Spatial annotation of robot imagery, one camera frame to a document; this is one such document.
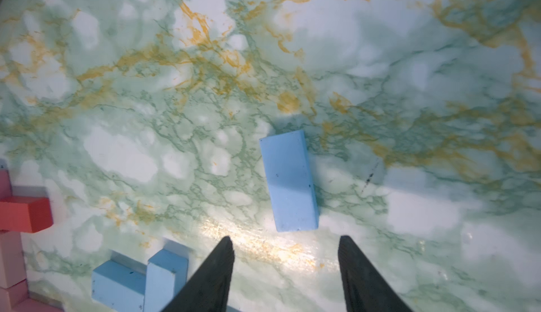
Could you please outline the light blue block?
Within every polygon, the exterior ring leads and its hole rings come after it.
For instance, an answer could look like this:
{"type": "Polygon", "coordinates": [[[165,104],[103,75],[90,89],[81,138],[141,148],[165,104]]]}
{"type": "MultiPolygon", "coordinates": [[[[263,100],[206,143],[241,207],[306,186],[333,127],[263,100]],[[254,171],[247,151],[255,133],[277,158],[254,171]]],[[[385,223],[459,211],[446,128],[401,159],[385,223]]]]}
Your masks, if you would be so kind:
{"type": "Polygon", "coordinates": [[[190,249],[167,241],[147,264],[144,312],[162,311],[187,282],[190,249]]]}
{"type": "Polygon", "coordinates": [[[303,130],[259,140],[276,230],[318,228],[318,205],[303,130]]]}
{"type": "Polygon", "coordinates": [[[92,298],[114,311],[143,311],[146,265],[111,252],[108,261],[92,272],[92,298]]]}

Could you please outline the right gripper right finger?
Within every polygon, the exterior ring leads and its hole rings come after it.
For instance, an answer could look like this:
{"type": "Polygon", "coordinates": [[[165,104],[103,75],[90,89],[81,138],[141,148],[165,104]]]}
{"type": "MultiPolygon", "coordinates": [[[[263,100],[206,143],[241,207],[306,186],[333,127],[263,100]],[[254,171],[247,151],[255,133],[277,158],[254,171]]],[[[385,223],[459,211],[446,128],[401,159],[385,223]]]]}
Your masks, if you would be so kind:
{"type": "Polygon", "coordinates": [[[340,237],[338,260],[348,312],[412,311],[348,235],[340,237]]]}

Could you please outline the pink block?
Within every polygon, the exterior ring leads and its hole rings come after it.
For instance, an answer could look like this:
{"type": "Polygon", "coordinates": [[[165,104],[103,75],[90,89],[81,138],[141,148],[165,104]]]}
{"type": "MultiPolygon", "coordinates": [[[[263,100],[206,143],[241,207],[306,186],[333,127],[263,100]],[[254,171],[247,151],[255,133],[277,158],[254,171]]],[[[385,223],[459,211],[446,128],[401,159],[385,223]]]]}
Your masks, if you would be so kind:
{"type": "Polygon", "coordinates": [[[21,282],[9,287],[0,289],[0,312],[10,312],[13,308],[29,298],[28,282],[21,282]]]}
{"type": "Polygon", "coordinates": [[[11,179],[7,169],[0,171],[0,199],[6,199],[12,196],[11,179]]]}
{"type": "Polygon", "coordinates": [[[1,288],[10,288],[26,279],[21,234],[1,231],[1,288]]]}
{"type": "Polygon", "coordinates": [[[63,312],[62,309],[28,298],[14,306],[12,312],[63,312]]]}

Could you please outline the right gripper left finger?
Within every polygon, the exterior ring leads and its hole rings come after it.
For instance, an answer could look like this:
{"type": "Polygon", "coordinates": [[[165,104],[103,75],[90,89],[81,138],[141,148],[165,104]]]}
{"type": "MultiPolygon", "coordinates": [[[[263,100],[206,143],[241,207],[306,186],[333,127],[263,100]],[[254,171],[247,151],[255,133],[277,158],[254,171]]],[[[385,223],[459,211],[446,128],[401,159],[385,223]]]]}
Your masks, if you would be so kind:
{"type": "Polygon", "coordinates": [[[163,312],[226,312],[234,262],[232,240],[225,236],[163,312]]]}

